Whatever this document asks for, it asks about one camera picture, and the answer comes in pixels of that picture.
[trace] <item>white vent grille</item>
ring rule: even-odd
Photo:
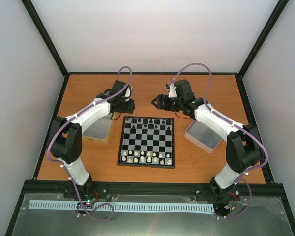
[[[97,207],[103,202],[95,203]],[[29,209],[43,210],[76,210],[77,201],[48,201],[30,200]],[[137,212],[137,213],[202,213],[213,214],[213,204],[200,203],[119,203],[112,202],[115,212]],[[103,205],[97,211],[111,211],[110,206]]]

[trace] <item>wooden table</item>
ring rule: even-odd
[[[115,121],[109,143],[83,142],[82,161],[93,181],[130,182],[185,182],[209,183],[226,164],[226,143],[222,140],[213,154],[208,154],[184,137],[190,120],[179,119],[173,112],[157,110],[151,100],[166,94],[165,83],[173,75],[134,75],[131,85],[135,110],[131,116],[168,117],[175,119],[175,168],[118,166],[123,115]],[[99,93],[112,87],[116,75],[71,75],[60,105],[58,115],[66,117],[89,104]],[[121,75],[122,81],[128,75]],[[180,75],[187,79],[196,97],[201,97],[209,82],[209,75]],[[247,124],[244,107],[233,75],[214,75],[213,84],[206,99],[226,116]],[[67,175],[59,164],[50,163],[45,157],[37,179],[66,180]],[[265,183],[261,169],[246,177],[250,183]]]

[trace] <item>black metal frame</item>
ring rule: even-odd
[[[243,77],[247,72],[249,66],[251,65],[253,59],[257,55],[259,49],[263,45],[267,36],[269,35],[274,24],[278,20],[280,14],[284,10],[289,0],[279,0],[275,9],[273,10],[271,16],[269,17],[265,27],[260,33],[255,45],[253,46],[251,52],[249,53],[245,63],[243,64],[241,70],[238,73],[213,73],[216,75],[234,75],[238,85],[238,90],[243,102],[243,106],[247,115],[248,122],[256,125],[256,121],[253,116],[253,112],[249,103],[249,99],[243,84]],[[60,71],[64,76],[64,81],[60,90],[60,94],[56,103],[56,107],[53,113],[53,117],[56,117],[62,97],[68,83],[69,76],[71,74],[117,74],[115,72],[68,72],[55,48],[51,38],[49,37],[42,21],[40,20],[31,0],[22,0],[25,8],[27,9],[30,17],[32,18],[34,24],[36,25],[39,33],[41,34],[43,40],[46,43],[46,46],[50,50],[51,55],[53,56],[55,62],[57,63]],[[174,72],[136,72],[134,74],[158,74],[158,75],[168,75],[176,74]],[[203,75],[208,73],[182,73],[188,75]],[[15,207],[15,211],[12,215],[9,227],[7,229],[6,235],[11,235],[13,228],[20,211],[20,207],[26,193],[63,193],[65,197],[76,198],[74,189],[71,182],[69,181],[43,181],[36,180],[42,160],[44,158],[47,137],[49,135],[51,127],[51,122],[47,131],[47,135],[41,150],[41,154],[38,159],[38,163],[33,175],[33,180],[26,180],[21,191],[20,197]],[[251,190],[254,196],[270,196],[270,197],[280,197],[282,199],[290,226],[295,235],[295,220],[287,200],[283,185],[274,183],[274,179],[271,173],[269,164],[262,168],[266,184],[251,184]],[[206,194],[207,189],[209,189],[209,183],[130,183],[130,182],[93,182],[92,186],[97,189],[99,193],[99,198],[106,199],[107,195],[117,195],[117,194],[133,194],[133,195],[180,195],[180,196],[190,196],[196,197],[197,200],[205,200],[211,203],[219,203],[219,201],[211,199]],[[243,184],[237,185],[239,192],[245,196],[249,195],[247,188]]]

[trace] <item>chessboard frame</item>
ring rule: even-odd
[[[122,141],[123,141],[123,135],[124,135],[124,129],[125,129],[125,121],[129,118],[141,118],[141,119],[166,119],[170,120],[172,122],[172,153],[171,153],[171,159],[172,164],[170,166],[168,165],[161,165],[161,164],[143,164],[143,163],[123,163],[120,161],[121,157],[121,151],[122,151]],[[122,121],[122,132],[120,137],[120,146],[119,146],[119,153],[118,153],[118,159],[117,159],[117,165],[119,166],[136,166],[136,167],[153,167],[153,168],[166,168],[166,169],[173,169],[175,168],[175,122],[174,118],[166,118],[166,117],[137,117],[137,116],[124,116]]]

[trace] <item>purple cable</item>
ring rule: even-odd
[[[108,101],[108,100],[110,100],[110,99],[112,99],[112,98],[118,96],[118,95],[119,95],[120,93],[122,93],[126,88],[128,88],[128,86],[129,86],[129,84],[130,84],[130,82],[131,82],[131,80],[132,80],[132,70],[131,70],[131,68],[130,68],[129,66],[124,66],[124,67],[122,67],[122,68],[119,70],[119,72],[118,72],[118,76],[119,76],[120,72],[121,72],[123,69],[128,69],[129,72],[130,72],[130,78],[129,78],[128,82],[125,84],[125,86],[124,86],[120,91],[118,91],[118,92],[115,93],[114,95],[111,95],[111,96],[109,96],[109,97],[107,97],[107,98],[105,98],[105,99],[103,99],[103,100],[97,102],[96,105],[101,104],[101,103],[103,103],[103,102],[106,102],[106,101]],[[80,110],[80,111],[79,111],[74,117],[72,117],[71,119],[69,119],[69,120],[68,120],[63,126],[60,127],[60,129],[56,132],[56,134],[54,135],[54,137],[51,139],[50,144],[48,145],[48,148],[47,148],[47,153],[46,153],[46,155],[47,155],[47,158],[48,158],[49,161],[54,162],[54,163],[61,163],[61,164],[63,164],[62,161],[54,160],[54,159],[51,159],[51,158],[50,158],[50,151],[51,151],[51,147],[52,147],[52,145],[54,144],[54,142],[55,142],[56,138],[58,137],[58,135],[62,132],[62,130],[63,130],[63,129],[64,129],[69,123],[71,123],[71,122],[72,122],[73,120],[75,120],[77,117],[79,117],[80,115],[82,115],[84,112],[88,111],[88,110],[89,110],[90,108],[92,108],[93,106],[94,106],[93,103],[88,104],[86,107],[84,107],[82,110]],[[96,207],[94,210],[91,211],[91,212],[94,212],[95,210],[97,210],[99,207],[101,207],[101,206],[103,206],[103,205],[109,205],[109,206],[112,208],[112,214],[111,214],[110,217],[108,217],[107,219],[105,219],[105,220],[98,220],[98,219],[96,219],[96,218],[94,218],[94,217],[92,217],[92,216],[90,215],[90,213],[89,213],[89,212],[85,209],[85,207],[83,206],[83,202],[82,202],[82,200],[81,200],[81,197],[80,197],[80,194],[79,194],[79,191],[78,191],[77,185],[76,185],[74,179],[72,179],[72,176],[70,175],[70,173],[69,173],[69,171],[67,170],[66,166],[64,166],[64,170],[65,170],[65,172],[67,173],[67,175],[69,176],[69,179],[70,179],[70,180],[72,181],[72,183],[73,183],[74,189],[75,189],[76,194],[77,194],[78,199],[79,199],[79,203],[80,203],[80,205],[82,206],[84,212],[85,212],[90,218],[92,218],[93,220],[96,220],[96,221],[103,222],[103,221],[107,221],[107,220],[111,219],[112,216],[114,215],[114,207],[113,207],[113,205],[111,205],[110,203],[103,203],[103,204],[100,204],[98,207]]]
[[[244,214],[244,213],[248,210],[248,208],[249,208],[249,206],[250,206],[250,203],[251,203],[251,199],[252,199],[251,188],[250,188],[248,182],[247,182],[245,179],[241,178],[241,179],[239,179],[238,181],[244,181],[245,184],[247,185],[248,190],[249,190],[249,197],[250,197],[250,199],[249,199],[249,202],[248,202],[247,206],[245,207],[244,210],[242,210],[242,211],[241,211],[240,213],[238,213],[237,215],[229,216],[229,217],[226,217],[226,218],[224,218],[223,216],[219,216],[219,215],[217,215],[216,213],[214,213],[214,215],[215,215],[217,218],[220,218],[220,217],[221,217],[221,218],[224,218],[224,219],[234,219],[234,218],[236,218],[236,217],[238,217],[238,216]]]
[[[208,84],[208,86],[207,86],[207,88],[206,88],[206,90],[205,90],[205,92],[204,92],[204,94],[203,94],[203,101],[204,101],[204,103],[205,103],[205,106],[213,113],[213,114],[215,114],[216,116],[218,116],[220,119],[222,119],[222,120],[224,120],[225,122],[227,122],[228,124],[230,124],[230,125],[233,125],[233,121],[232,120],[228,120],[228,119],[226,119],[225,117],[223,117],[223,116],[221,116],[221,115],[219,115],[217,112],[215,112],[214,110],[212,111],[211,110],[211,107],[208,105],[208,103],[207,103],[207,101],[206,101],[206,95],[207,95],[207,92],[209,91],[209,89],[210,89],[210,87],[211,87],[211,84],[212,84],[212,82],[213,82],[213,75],[212,75],[212,72],[211,72],[211,70],[210,70],[210,68],[208,68],[206,65],[204,65],[204,64],[202,64],[202,63],[191,63],[191,64],[189,64],[189,65],[186,65],[183,69],[181,69],[180,70],[180,72],[178,72],[177,74],[176,74],[176,76],[168,83],[169,85],[171,84],[171,83],[173,83],[175,80],[176,80],[176,78],[178,77],[178,75],[182,72],[182,71],[184,71],[186,68],[188,68],[188,67],[190,67],[190,66],[192,66],[192,65],[201,65],[201,66],[203,66],[203,67],[205,67],[207,70],[208,70],[208,73],[210,74],[210,82],[209,82],[209,84]],[[237,128],[237,129],[239,129],[240,131],[242,131],[244,134],[246,134],[246,135],[248,135],[253,141],[255,141],[258,145],[259,145],[259,147],[263,150],[263,152],[265,153],[265,161],[262,163],[262,164],[260,164],[260,165],[258,165],[258,166],[254,166],[254,167],[251,167],[251,168],[249,168],[249,169],[247,169],[245,172],[247,173],[248,171],[252,171],[252,170],[254,170],[254,169],[257,169],[257,168],[261,168],[262,166],[265,166],[266,164],[267,164],[267,162],[268,162],[268,159],[269,159],[269,156],[268,156],[268,152],[266,151],[266,149],[265,149],[265,147],[262,145],[262,143],[255,137],[255,136],[253,136],[251,133],[249,133],[249,132],[247,132],[246,130],[244,130],[242,127],[240,127],[240,126],[238,126],[238,125],[236,125],[236,124],[234,124],[233,125],[235,128]],[[240,176],[238,176],[236,179],[235,179],[235,182],[238,180],[238,179],[240,179],[242,176],[244,175],[244,173],[242,173]]]

